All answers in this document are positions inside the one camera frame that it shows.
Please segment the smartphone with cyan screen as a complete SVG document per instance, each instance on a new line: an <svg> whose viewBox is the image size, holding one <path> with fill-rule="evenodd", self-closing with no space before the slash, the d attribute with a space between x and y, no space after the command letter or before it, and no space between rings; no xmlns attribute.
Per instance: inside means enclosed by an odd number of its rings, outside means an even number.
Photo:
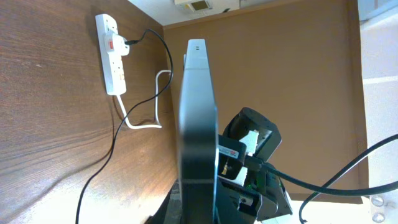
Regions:
<svg viewBox="0 0 398 224"><path fill-rule="evenodd" d="M203 39L190 39L178 112L182 223L213 223L218 168L218 115Z"/></svg>

